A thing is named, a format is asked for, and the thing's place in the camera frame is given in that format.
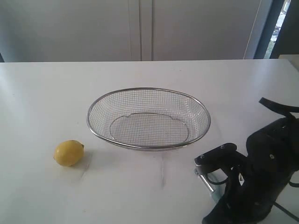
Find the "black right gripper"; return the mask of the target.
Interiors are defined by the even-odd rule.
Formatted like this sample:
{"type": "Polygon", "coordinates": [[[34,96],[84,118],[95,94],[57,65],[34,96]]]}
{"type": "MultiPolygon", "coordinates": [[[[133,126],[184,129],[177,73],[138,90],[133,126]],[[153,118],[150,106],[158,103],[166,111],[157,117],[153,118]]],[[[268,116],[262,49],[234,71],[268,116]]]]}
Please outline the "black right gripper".
{"type": "Polygon", "coordinates": [[[233,168],[232,180],[223,195],[211,193],[216,202],[203,224],[235,224],[234,219],[265,219],[276,205],[286,185],[298,188],[292,175],[299,170],[299,120],[292,113],[299,108],[279,104],[262,97],[259,103],[285,116],[251,134],[246,140],[248,155],[239,168],[233,168]]]}

